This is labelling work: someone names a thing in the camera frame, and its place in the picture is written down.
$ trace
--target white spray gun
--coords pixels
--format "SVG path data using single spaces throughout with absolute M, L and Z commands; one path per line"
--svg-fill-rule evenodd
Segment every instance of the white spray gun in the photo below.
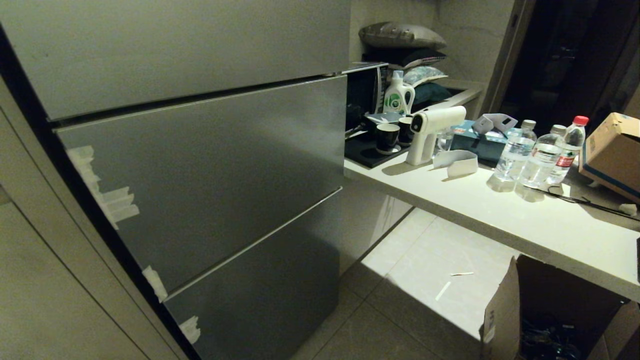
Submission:
M 454 106 L 441 110 L 419 111 L 413 115 L 411 131 L 415 133 L 406 162 L 421 165 L 431 161 L 436 137 L 440 130 L 462 124 L 467 116 L 464 106 Z

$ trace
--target cable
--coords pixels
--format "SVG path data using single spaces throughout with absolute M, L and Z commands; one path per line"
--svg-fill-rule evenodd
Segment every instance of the cable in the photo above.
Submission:
M 618 215 L 618 216 L 621 216 L 621 217 L 629 218 L 631 220 L 635 220 L 635 221 L 640 222 L 640 219 L 635 218 L 635 217 L 630 217 L 629 215 L 623 213 L 620 210 L 611 209 L 611 208 L 607 208 L 606 206 L 594 204 L 589 199 L 585 198 L 584 196 L 582 197 L 584 200 L 581 200 L 581 199 L 576 199 L 575 197 L 564 196 L 564 195 L 560 195 L 558 193 L 552 193 L 551 191 L 549 191 L 551 188 L 560 188 L 560 189 L 562 189 L 559 185 L 549 186 L 549 188 L 547 188 L 546 190 L 540 190 L 540 189 L 536 189 L 536 188 L 532 188 L 532 189 L 536 190 L 536 191 L 539 191 L 539 192 L 546 193 L 547 195 L 551 195 L 553 197 L 557 197 L 558 199 L 564 200 L 566 202 L 571 202 L 571 203 L 574 203 L 574 204 L 581 204 L 581 205 L 591 206 L 592 208 L 596 208 L 596 209 L 599 209 L 599 210 L 602 210 L 602 211 L 606 211 L 608 213 L 612 213 L 614 215 Z

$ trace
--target refrigerator door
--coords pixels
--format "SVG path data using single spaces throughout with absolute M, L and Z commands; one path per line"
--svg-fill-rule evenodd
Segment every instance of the refrigerator door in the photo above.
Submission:
M 337 305 L 341 234 L 330 198 L 165 305 L 202 359 L 286 360 Z
M 342 183 L 346 77 L 60 129 L 93 147 L 100 193 L 129 187 L 117 223 L 167 290 L 292 219 Z
M 1 1 L 51 119 L 338 72 L 348 0 Z

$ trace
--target bottle cap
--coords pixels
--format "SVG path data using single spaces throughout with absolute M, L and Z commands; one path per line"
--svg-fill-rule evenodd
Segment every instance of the bottle cap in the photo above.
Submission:
M 553 125 L 553 127 L 551 127 L 551 133 L 564 136 L 564 134 L 566 133 L 566 126 Z
M 522 122 L 520 129 L 533 129 L 536 127 L 536 122 L 533 120 L 525 120 Z
M 589 118 L 586 116 L 578 115 L 573 118 L 573 123 L 576 125 L 585 126 L 589 122 Z

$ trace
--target white bottle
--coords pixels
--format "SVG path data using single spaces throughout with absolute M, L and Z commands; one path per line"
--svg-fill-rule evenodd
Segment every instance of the white bottle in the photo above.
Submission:
M 547 179 L 549 184 L 559 184 L 564 180 L 566 173 L 568 173 L 569 168 L 571 168 L 573 159 L 580 153 L 584 139 L 587 137 L 584 126 L 588 122 L 589 118 L 586 116 L 576 116 L 573 118 L 573 124 L 567 128 L 566 135 L 564 136 L 566 145 L 564 145 L 562 154 Z
M 406 93 L 410 94 L 409 102 L 406 102 Z M 405 85 L 403 83 L 403 72 L 396 70 L 391 79 L 391 85 L 385 92 L 385 105 L 382 111 L 385 113 L 399 113 L 400 115 L 410 114 L 414 98 L 415 90 L 413 86 Z
M 565 133 L 565 126 L 554 125 L 550 134 L 538 139 L 520 173 L 518 178 L 520 184 L 537 188 L 547 180 L 564 148 Z
M 533 132 L 536 122 L 525 120 L 518 131 L 509 136 L 493 173 L 502 181 L 516 181 L 538 137 Z

